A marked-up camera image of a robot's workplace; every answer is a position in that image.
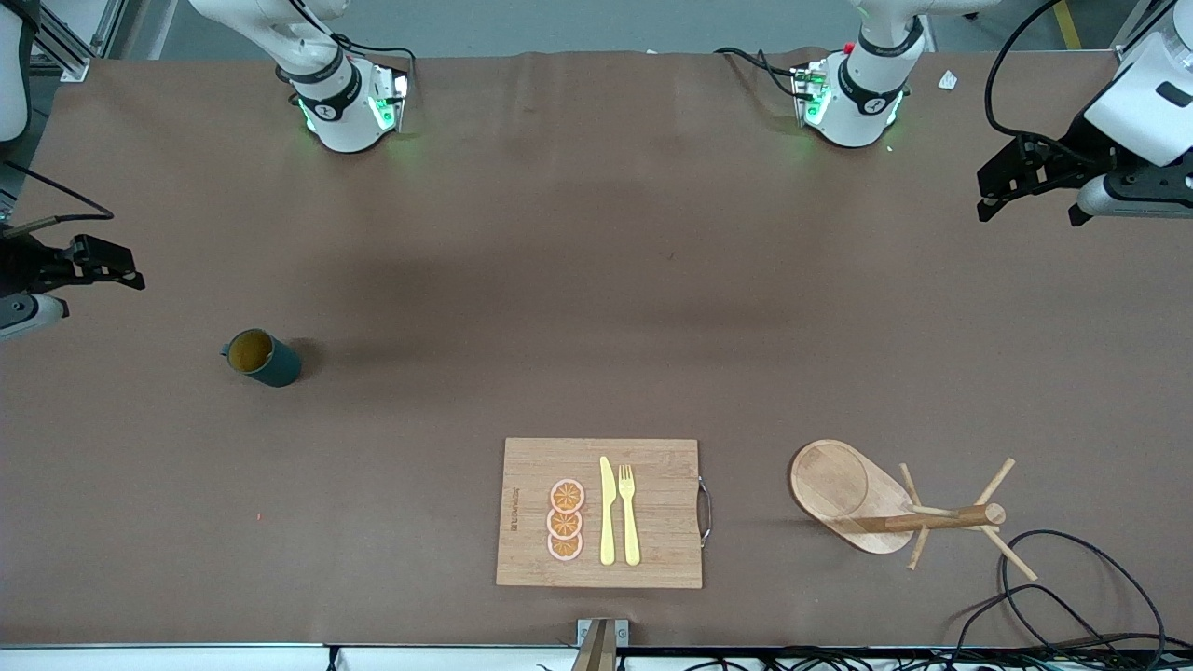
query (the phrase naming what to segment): tabletop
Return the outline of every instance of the tabletop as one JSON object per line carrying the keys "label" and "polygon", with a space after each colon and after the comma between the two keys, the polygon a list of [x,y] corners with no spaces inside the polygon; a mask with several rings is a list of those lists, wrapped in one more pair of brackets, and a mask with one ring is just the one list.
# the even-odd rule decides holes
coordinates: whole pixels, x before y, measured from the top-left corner
{"label": "tabletop", "polygon": [[[357,155],[272,63],[95,62],[33,167],[117,218],[38,236],[125,245],[148,288],[64,289],[69,319],[0,347],[0,641],[549,644],[593,616],[642,645],[956,641],[994,547],[853,549],[787,490],[820,438],[937,506],[1015,457],[1003,535],[1096,543],[1188,636],[1193,229],[1073,229],[1071,192],[978,223],[990,60],[926,56],[857,150],[722,56],[427,60],[409,135]],[[999,113],[1063,131],[1113,70],[1013,55]],[[30,181],[17,218],[75,207]],[[303,378],[229,370],[252,327]],[[699,441],[704,587],[495,585],[511,436]],[[1098,561],[1020,549],[1101,629],[1151,627]],[[995,611],[969,642],[1031,641]]]}

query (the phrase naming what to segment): knife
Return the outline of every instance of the knife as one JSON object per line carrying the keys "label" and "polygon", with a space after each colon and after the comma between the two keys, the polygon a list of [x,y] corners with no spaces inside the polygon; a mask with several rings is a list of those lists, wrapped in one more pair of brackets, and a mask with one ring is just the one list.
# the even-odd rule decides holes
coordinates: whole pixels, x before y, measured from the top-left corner
{"label": "knife", "polygon": [[617,561],[613,549],[613,501],[617,500],[617,481],[608,457],[600,457],[600,562],[612,566]]}

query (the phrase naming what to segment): wooden cutting board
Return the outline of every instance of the wooden cutting board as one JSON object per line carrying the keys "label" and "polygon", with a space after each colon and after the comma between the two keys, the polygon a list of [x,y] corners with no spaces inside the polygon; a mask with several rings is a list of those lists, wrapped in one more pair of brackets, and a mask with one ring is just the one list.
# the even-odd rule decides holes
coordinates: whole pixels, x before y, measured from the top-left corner
{"label": "wooden cutting board", "polygon": [[[617,561],[600,562],[600,457],[633,467],[633,513],[642,562],[625,564],[623,501],[613,503]],[[697,522],[699,460],[696,441],[507,438],[497,537],[497,584],[548,587],[703,586]],[[585,488],[583,549],[570,561],[548,552],[551,487],[564,478]]]}

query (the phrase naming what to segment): metal handle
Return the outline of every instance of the metal handle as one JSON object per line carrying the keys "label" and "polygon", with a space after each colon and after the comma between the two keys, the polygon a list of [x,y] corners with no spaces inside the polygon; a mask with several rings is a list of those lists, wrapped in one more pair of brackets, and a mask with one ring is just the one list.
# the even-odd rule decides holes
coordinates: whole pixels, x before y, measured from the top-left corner
{"label": "metal handle", "polygon": [[[696,482],[700,487],[700,490],[697,492],[697,497],[699,497],[701,493],[704,494],[704,521],[707,524],[704,529],[704,533],[700,534],[700,548],[703,549],[704,546],[709,543],[709,534],[712,533],[712,494],[709,493],[709,487],[705,486],[703,475],[697,476]],[[699,525],[700,523],[699,498],[696,501],[696,522]]]}

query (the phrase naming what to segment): fork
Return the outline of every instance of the fork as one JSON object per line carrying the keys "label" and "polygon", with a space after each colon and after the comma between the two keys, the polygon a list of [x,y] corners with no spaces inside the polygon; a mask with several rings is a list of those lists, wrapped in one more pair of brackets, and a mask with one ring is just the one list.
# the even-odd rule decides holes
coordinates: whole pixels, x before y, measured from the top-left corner
{"label": "fork", "polygon": [[638,548],[638,525],[633,522],[633,467],[617,467],[617,493],[625,504],[625,562],[637,566],[642,550]]}

